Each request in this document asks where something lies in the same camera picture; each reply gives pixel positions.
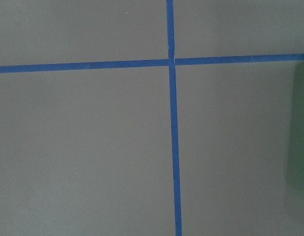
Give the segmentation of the green plastic tray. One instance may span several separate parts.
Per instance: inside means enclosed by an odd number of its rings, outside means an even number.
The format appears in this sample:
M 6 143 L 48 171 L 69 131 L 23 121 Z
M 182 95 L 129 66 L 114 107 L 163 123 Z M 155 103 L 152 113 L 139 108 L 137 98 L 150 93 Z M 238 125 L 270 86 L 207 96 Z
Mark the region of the green plastic tray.
M 304 221 L 304 61 L 297 64 L 293 79 L 285 180 L 288 212 Z

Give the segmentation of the blue horizontal tape strip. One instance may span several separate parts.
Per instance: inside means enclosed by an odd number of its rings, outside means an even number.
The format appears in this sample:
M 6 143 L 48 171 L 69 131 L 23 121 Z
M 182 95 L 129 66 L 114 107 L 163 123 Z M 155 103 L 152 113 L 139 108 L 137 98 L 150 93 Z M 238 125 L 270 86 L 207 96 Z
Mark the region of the blue horizontal tape strip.
M 273 61 L 299 61 L 299 60 L 304 60 L 304 54 L 181 58 L 181 59 L 175 59 L 174 65 L 181 66 L 181 65 L 246 63 L 246 62 L 250 63 L 250 62 L 273 62 Z M 22 72 L 88 70 L 88 69 L 158 67 L 158 66 L 169 66 L 169 65 L 170 65 L 170 60 L 169 59 L 147 59 L 147 60 L 121 60 L 121 61 L 100 61 L 100 62 L 8 65 L 8 66 L 0 66 L 0 74 L 2 74 L 2 73 L 22 73 Z

